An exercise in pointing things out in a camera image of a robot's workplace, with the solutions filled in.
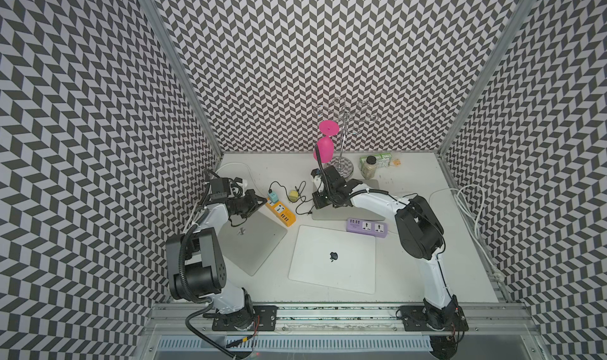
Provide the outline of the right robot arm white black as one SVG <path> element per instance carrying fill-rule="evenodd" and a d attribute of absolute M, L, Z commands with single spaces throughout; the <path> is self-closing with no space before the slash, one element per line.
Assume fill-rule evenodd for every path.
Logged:
<path fill-rule="evenodd" d="M 447 333 L 455 342 L 462 340 L 469 330 L 468 320 L 457 296 L 449 291 L 442 267 L 442 256 L 447 249 L 444 228 L 427 200 L 417 194 L 394 197 L 363 181 L 347 180 L 333 166 L 324 166 L 321 162 L 317 162 L 311 176 L 316 185 L 312 194 L 315 208 L 362 208 L 395 221 L 401 247 L 417 260 L 424 285 L 420 305 L 398 309 L 397 316 L 405 330 Z"/>

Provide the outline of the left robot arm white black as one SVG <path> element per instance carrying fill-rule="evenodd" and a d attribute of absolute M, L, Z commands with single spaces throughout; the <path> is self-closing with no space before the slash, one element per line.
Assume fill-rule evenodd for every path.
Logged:
<path fill-rule="evenodd" d="M 218 234 L 232 217 L 248 219 L 266 203 L 241 178 L 223 178 L 205 170 L 204 191 L 186 227 L 166 241 L 169 291 L 173 299 L 203 304 L 229 330 L 243 331 L 256 322 L 251 296 L 228 281 Z"/>

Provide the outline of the yellow charger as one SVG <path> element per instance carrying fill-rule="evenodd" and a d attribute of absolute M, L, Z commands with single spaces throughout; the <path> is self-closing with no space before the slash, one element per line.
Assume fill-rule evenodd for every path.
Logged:
<path fill-rule="evenodd" d="M 288 199 L 292 203 L 296 203 L 298 200 L 300 200 L 300 194 L 299 194 L 299 192 L 297 190 L 295 190 L 295 189 L 290 190 L 289 194 L 288 194 Z"/>

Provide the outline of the teal charger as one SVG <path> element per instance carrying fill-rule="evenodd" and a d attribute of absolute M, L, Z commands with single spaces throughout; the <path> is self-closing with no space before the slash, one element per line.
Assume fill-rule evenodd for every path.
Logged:
<path fill-rule="evenodd" d="M 278 195 L 275 192 L 269 192 L 268 198 L 272 204 L 275 204 L 279 201 Z"/>

